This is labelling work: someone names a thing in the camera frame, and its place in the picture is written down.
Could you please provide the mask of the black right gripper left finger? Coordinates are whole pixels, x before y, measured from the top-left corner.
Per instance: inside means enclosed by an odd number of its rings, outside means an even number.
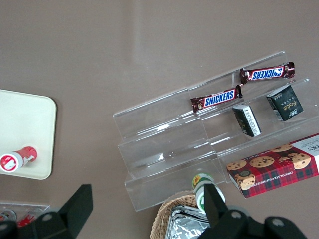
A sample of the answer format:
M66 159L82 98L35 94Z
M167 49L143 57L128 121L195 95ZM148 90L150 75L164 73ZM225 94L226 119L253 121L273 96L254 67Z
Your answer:
M75 239L93 211L92 185L83 184L57 212L18 229L19 239Z

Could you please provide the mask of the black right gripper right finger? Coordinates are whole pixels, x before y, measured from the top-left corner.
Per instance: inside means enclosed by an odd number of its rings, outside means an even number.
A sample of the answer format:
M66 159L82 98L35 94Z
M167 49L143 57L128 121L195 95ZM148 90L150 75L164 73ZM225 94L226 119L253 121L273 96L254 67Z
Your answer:
M210 227L201 239L263 239L263 224L241 210L230 210L213 184L204 185L204 208Z

